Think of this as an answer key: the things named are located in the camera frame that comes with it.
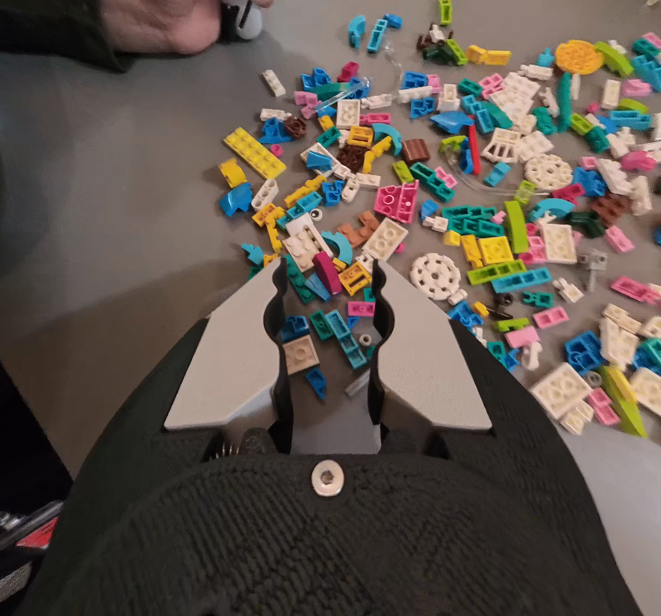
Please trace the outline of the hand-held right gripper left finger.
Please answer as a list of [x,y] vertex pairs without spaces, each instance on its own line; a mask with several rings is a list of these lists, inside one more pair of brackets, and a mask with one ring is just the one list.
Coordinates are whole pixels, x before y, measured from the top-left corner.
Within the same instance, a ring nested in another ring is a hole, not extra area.
[[216,429],[238,446],[266,429],[291,452],[293,405],[279,333],[285,325],[287,263],[277,258],[217,307],[165,419],[169,431]]

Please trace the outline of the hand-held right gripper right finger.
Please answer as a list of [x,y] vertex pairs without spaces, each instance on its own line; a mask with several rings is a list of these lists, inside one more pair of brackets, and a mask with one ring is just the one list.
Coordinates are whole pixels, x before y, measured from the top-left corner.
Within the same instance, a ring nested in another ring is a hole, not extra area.
[[381,445],[402,430],[416,450],[446,431],[492,428],[449,317],[383,260],[371,289],[379,341],[371,356],[368,412]]

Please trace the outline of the pile of colourful toy bricks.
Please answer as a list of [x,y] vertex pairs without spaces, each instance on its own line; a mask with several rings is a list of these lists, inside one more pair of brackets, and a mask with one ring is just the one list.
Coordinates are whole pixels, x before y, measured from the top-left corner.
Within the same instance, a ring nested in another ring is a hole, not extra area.
[[[627,58],[635,57],[631,45],[643,34],[652,31],[660,35],[660,2],[654,8],[646,6],[647,0],[451,0],[453,4],[454,24],[442,27],[445,34],[453,30],[453,39],[469,56],[471,45],[482,48],[504,48],[512,52],[512,56],[505,66],[477,65],[468,62],[458,67],[453,63],[443,64],[440,60],[423,58],[422,52],[417,51],[415,42],[418,34],[423,34],[432,20],[438,23],[438,8],[435,0],[279,0],[275,14],[269,15],[269,32],[273,33],[267,40],[261,39],[260,45],[255,49],[260,51],[259,59],[254,64],[248,58],[249,46],[242,46],[239,52],[245,54],[241,58],[241,69],[244,65],[250,66],[246,70],[246,77],[251,75],[250,92],[261,98],[266,93],[258,94],[257,65],[274,66],[277,75],[287,85],[288,97],[293,102],[292,87],[301,88],[299,66],[306,75],[311,74],[312,66],[326,67],[331,75],[339,72],[340,65],[347,60],[358,60],[362,64],[359,75],[373,77],[372,94],[390,93],[395,95],[395,83],[401,87],[397,78],[399,70],[396,64],[389,59],[388,47],[392,45],[392,58],[401,62],[403,70],[420,70],[423,74],[440,77],[441,84],[459,84],[460,80],[467,78],[479,83],[479,80],[495,77],[496,73],[503,79],[513,72],[514,79],[524,79],[521,66],[526,70],[529,65],[535,64],[535,59],[543,51],[550,48],[555,52],[560,43],[569,42],[569,39],[583,39],[587,42],[605,42],[615,39],[628,51]],[[376,20],[383,12],[394,11],[395,15],[403,17],[403,28],[386,31],[380,56],[368,56],[366,44],[368,33],[371,32]],[[367,17],[366,33],[362,36],[363,42],[359,56],[351,56],[348,43],[348,22],[355,15]],[[453,188],[457,192],[452,201],[443,203],[435,194],[419,185],[417,194],[417,207],[415,219],[411,224],[397,222],[400,226],[409,229],[403,253],[393,253],[389,264],[399,270],[408,279],[409,268],[415,259],[428,252],[447,254],[454,260],[461,275],[460,288],[468,291],[468,303],[481,301],[491,306],[491,285],[469,285],[465,275],[472,269],[463,254],[463,246],[445,245],[443,233],[434,232],[424,227],[418,221],[418,213],[427,201],[434,200],[438,209],[433,217],[441,216],[442,209],[446,207],[466,207],[470,212],[480,208],[480,212],[491,210],[497,219],[505,217],[503,201],[511,199],[514,191],[520,185],[527,167],[523,163],[515,162],[509,165],[511,169],[504,176],[504,180],[496,187],[489,186],[489,176],[494,173],[494,166],[488,159],[482,159],[482,175],[463,174],[457,176],[458,164],[448,164],[448,159],[459,159],[459,155],[439,150],[441,143],[451,134],[467,134],[468,128],[459,132],[445,132],[441,126],[430,121],[434,111],[417,119],[409,119],[409,102],[400,104],[393,101],[388,108],[366,110],[362,113],[389,113],[394,129],[401,133],[404,143],[406,140],[423,140],[427,146],[430,160],[425,164],[430,167],[441,167],[445,173],[450,174],[458,182]],[[648,235],[652,232],[652,213],[644,213],[642,217],[634,217],[632,213],[624,215],[624,221],[619,226],[634,240],[638,249],[628,254],[629,257],[616,257],[613,251],[606,246],[606,240],[594,240],[594,248],[603,249],[610,255],[610,267],[607,275],[620,276],[625,274],[634,279],[645,282],[651,280],[659,283],[660,278],[660,249],[652,248],[652,239]],[[621,299],[608,291],[606,277],[600,278],[596,295],[588,295],[587,303],[567,305],[570,322],[560,325],[560,331],[541,332],[544,352],[541,358],[541,369],[532,372],[533,377],[525,377],[528,373],[523,368],[517,368],[515,374],[523,375],[524,382],[532,383],[541,377],[546,369],[554,368],[559,360],[564,358],[564,350],[560,349],[560,341],[568,338],[570,332],[591,329],[593,324],[590,317],[597,315],[598,302]],[[352,370],[348,360],[338,348],[334,339],[320,340],[311,326],[316,348],[318,350],[320,365],[313,367],[314,371],[323,372],[328,384],[325,401],[316,396],[313,387],[304,379],[309,368],[290,376],[293,379],[292,397],[295,408],[295,452],[311,452],[313,449],[335,448],[368,448],[375,446],[376,442],[368,443],[368,430],[371,431],[367,414],[366,390],[359,391],[354,397],[344,394],[344,388],[360,374],[367,366]]]

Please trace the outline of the person's left forearm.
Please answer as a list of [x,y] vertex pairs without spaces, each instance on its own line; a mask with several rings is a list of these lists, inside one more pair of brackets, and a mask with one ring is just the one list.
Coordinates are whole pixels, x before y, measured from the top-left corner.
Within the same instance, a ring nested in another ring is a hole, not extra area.
[[1,52],[62,56],[115,73],[132,63],[111,47],[101,0],[1,0]]

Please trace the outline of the person's left hand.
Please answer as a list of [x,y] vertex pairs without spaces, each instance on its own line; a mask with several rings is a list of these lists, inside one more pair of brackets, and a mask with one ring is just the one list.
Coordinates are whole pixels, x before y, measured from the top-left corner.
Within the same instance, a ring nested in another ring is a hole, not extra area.
[[190,56],[221,34],[220,0],[100,0],[113,51]]

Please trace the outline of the red and black object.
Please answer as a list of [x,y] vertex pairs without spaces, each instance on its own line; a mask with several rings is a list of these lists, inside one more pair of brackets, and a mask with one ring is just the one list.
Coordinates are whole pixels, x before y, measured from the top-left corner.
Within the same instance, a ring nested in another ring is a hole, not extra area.
[[63,506],[62,500],[54,500],[27,515],[1,512],[1,602],[29,585]]

